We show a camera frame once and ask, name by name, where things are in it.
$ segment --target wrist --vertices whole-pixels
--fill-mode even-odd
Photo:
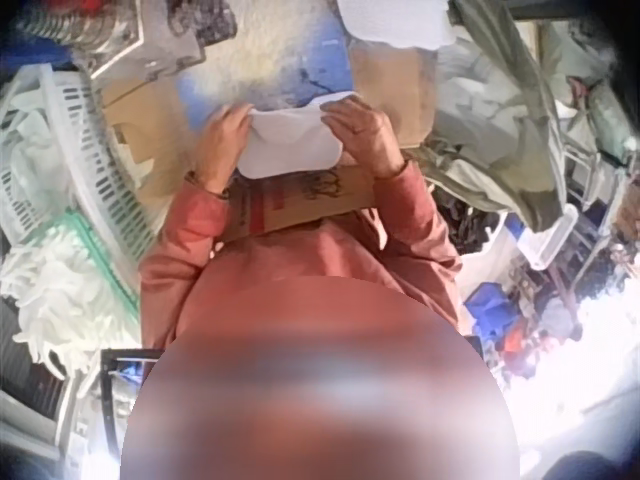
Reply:
[[[388,180],[400,175],[406,166],[407,161],[402,155],[398,155],[398,157],[394,157],[383,165],[374,168],[372,173],[373,176],[379,180]]]
[[[227,188],[228,180],[222,180],[220,178],[211,178],[198,174],[198,172],[192,172],[190,178],[194,184],[206,190],[209,193],[215,195],[222,195]]]

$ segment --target pink sleeve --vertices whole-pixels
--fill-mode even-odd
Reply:
[[[173,199],[156,244],[140,264],[140,323],[144,348],[174,339],[186,298],[225,228],[228,204],[185,181]]]
[[[396,177],[376,181],[374,193],[389,235],[385,266],[407,295],[457,326],[462,302],[455,277],[462,263],[418,165],[409,162]]]

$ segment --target pink long-sleeve shirt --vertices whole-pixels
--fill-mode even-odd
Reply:
[[[403,292],[458,323],[458,253],[448,240],[419,168],[377,180],[374,196],[388,236],[360,212],[226,244],[211,258],[229,206],[185,181],[156,245],[140,265],[145,348],[164,349],[185,331],[206,330],[215,306],[261,283],[299,276],[341,276]]]

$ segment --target green plastic basket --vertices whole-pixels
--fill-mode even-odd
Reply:
[[[47,230],[61,225],[64,225],[70,230],[74,230],[78,234],[82,244],[89,251],[90,258],[95,262],[104,279],[109,283],[113,292],[131,314],[133,321],[139,324],[140,297],[136,292],[132,291],[125,282],[117,277],[115,270],[111,267],[111,261],[106,248],[81,213],[67,210],[64,215],[54,218],[52,221],[41,225],[33,231],[31,235],[29,235],[29,241],[33,239],[43,240]]]

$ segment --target white towel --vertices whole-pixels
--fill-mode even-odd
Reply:
[[[240,173],[257,179],[335,167],[342,155],[342,143],[322,123],[320,105],[352,94],[325,95],[302,108],[253,110],[249,143],[238,162]]]
[[[447,0],[338,0],[351,35],[396,48],[438,50],[455,42]]]

